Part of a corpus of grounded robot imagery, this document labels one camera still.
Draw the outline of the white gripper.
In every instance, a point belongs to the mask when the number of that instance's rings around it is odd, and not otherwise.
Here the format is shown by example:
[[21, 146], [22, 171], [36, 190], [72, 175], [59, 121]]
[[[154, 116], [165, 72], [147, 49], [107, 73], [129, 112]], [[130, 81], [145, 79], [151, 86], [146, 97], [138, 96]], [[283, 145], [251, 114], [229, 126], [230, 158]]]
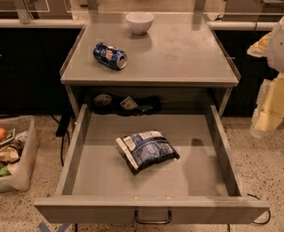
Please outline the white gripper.
[[284, 15], [271, 33], [248, 48], [247, 54], [256, 58], [267, 57], [271, 68], [283, 72], [274, 80], [265, 79], [260, 86], [250, 133], [262, 138], [274, 132], [284, 119]]

